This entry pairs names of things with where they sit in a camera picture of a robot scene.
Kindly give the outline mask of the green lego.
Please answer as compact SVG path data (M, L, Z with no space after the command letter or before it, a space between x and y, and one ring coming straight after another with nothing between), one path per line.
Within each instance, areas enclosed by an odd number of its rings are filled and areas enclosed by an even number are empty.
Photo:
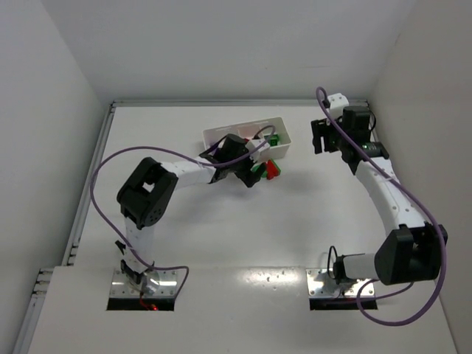
M260 178L266 178L267 176L267 165L266 163L261 163L258 165L253 166L251 171L259 176Z

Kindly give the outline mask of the red lego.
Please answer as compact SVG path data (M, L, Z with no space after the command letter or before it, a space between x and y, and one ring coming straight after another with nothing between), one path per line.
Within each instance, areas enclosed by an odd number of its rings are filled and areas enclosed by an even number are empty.
M267 180L272 180L273 178L278 177L281 173L281 169L273 159L269 159L265 163L265 168L265 178Z

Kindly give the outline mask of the green lego end brick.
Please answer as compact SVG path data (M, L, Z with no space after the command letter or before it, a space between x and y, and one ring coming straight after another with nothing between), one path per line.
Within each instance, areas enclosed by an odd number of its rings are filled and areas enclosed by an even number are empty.
M266 136L265 139L268 141L271 147L278 146L280 144L280 137L278 134L274 134L272 136Z

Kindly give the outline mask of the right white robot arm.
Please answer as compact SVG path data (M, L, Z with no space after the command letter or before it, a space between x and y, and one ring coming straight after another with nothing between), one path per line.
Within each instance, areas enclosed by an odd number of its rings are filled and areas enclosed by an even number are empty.
M357 279L396 285L435 279L440 272L440 244L448 235L417 211L394 183L389 154L381 142L371 139L370 112L347 106L337 124L352 139L348 142L328 119L311 122L315 153L341 152L342 160L368 192L383 222L386 239L373 254L336 256L332 276L337 283Z

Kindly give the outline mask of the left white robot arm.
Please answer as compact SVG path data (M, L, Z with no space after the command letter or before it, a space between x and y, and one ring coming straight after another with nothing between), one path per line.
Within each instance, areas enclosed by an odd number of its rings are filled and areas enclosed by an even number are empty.
M127 241L120 267L128 279L141 285L145 272L151 270L154 227L176 190L214 184L230 173L253 187L266 171L270 147L258 135L244 139L229 133L193 162L157 162L151 157L141 160L117 194Z

